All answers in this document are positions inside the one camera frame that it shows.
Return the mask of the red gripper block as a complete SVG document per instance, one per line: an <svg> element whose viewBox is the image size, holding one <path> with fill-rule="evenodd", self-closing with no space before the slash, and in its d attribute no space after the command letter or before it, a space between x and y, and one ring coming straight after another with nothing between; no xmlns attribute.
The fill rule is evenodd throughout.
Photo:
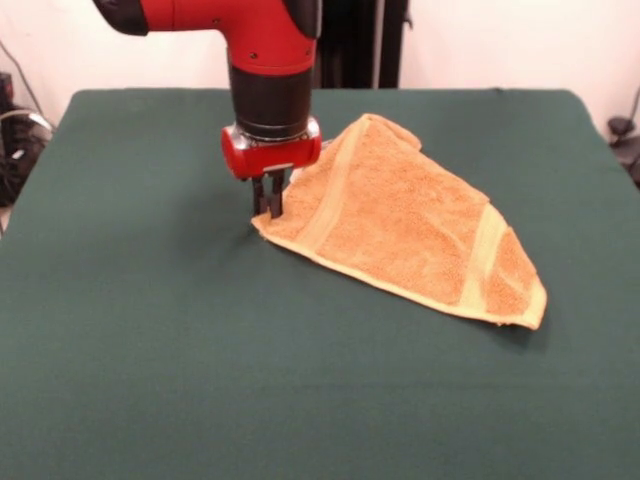
<svg viewBox="0 0 640 480"><path fill-rule="evenodd" d="M271 218L283 214L282 193L286 169L314 164L322 150L322 135L315 118L309 118L306 129L298 137L263 141L250 137L239 126L226 126L221 131L221 147L227 167L240 180L251 179L253 215L268 211L262 175L270 173Z"/></svg>

